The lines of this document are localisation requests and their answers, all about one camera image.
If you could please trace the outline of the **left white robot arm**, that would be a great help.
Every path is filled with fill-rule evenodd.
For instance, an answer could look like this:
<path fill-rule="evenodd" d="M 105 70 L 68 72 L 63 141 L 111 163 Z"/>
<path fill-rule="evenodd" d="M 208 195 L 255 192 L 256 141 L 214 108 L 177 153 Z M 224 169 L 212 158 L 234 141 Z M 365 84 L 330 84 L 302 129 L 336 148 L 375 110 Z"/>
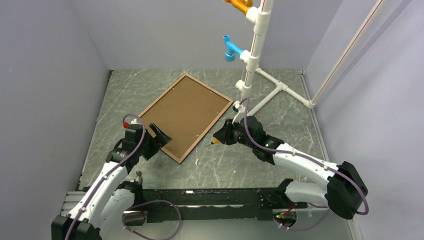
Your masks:
<path fill-rule="evenodd" d="M 141 181 L 128 181 L 139 159 L 149 160 L 172 138 L 154 123 L 124 123 L 125 134 L 107 154 L 102 170 L 81 200 L 51 223 L 53 240 L 102 240 L 124 211 L 139 209 L 145 202 Z"/>

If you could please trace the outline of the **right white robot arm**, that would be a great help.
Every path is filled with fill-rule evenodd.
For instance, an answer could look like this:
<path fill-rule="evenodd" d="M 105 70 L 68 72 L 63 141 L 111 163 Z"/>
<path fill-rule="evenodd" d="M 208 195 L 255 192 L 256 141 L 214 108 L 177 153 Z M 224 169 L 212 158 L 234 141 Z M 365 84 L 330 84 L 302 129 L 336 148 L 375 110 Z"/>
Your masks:
<path fill-rule="evenodd" d="M 369 191 L 353 164 L 347 161 L 336 164 L 299 151 L 282 139 L 267 134 L 254 116 L 247 116 L 241 123 L 226 119 L 213 138 L 213 144 L 244 145 L 260 161 L 289 168 L 310 180 L 284 179 L 274 194 L 276 203 L 282 208 L 293 203 L 308 203 L 329 208 L 347 220 L 356 214 L 369 213 L 366 202 Z"/>

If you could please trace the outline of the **yellow handled screwdriver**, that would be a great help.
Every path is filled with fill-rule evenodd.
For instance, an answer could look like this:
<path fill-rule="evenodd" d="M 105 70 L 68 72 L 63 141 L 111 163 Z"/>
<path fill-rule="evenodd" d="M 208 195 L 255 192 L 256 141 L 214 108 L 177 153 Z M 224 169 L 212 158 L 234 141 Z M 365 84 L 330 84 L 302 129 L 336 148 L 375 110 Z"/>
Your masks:
<path fill-rule="evenodd" d="M 207 148 L 207 147 L 209 147 L 209 146 L 211 146 L 211 145 L 215 145 L 215 144 L 218 144 L 220 141 L 218 140 L 218 139 L 216 139 L 216 138 L 214 138 L 208 145 L 206 145 L 205 147 Z"/>

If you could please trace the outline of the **blue picture frame with photo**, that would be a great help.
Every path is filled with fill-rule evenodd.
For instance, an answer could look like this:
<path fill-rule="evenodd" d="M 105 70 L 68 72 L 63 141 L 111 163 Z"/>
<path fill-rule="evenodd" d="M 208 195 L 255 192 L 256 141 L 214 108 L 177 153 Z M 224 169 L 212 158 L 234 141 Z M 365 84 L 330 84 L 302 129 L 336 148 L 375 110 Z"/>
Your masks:
<path fill-rule="evenodd" d="M 161 150 L 178 164 L 233 104 L 233 100 L 185 73 L 140 113 L 171 137 Z"/>

